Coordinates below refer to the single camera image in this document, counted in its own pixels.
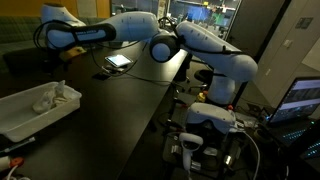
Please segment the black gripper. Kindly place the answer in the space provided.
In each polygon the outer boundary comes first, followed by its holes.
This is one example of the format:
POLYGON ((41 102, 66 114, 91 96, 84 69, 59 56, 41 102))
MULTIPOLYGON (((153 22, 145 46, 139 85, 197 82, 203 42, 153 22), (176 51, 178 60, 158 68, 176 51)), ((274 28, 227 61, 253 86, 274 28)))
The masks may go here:
POLYGON ((53 72, 60 65, 65 65, 66 61, 60 57, 61 51, 56 49, 47 49, 48 62, 47 68, 49 72, 53 72))

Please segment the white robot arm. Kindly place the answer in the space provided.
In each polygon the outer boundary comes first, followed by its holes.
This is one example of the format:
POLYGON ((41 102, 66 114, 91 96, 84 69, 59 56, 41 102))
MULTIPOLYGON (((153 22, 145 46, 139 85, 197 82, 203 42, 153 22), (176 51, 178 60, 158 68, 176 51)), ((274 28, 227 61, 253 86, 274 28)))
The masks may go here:
POLYGON ((253 80, 258 71, 250 55, 207 29, 183 21, 169 32, 159 27, 159 19, 151 12, 125 12, 88 25, 61 4, 44 3, 40 18, 46 45, 52 50, 69 50, 76 45, 98 42, 146 41, 150 56, 160 63, 184 50, 213 68, 215 76, 207 98, 216 104, 229 103, 235 84, 253 80))

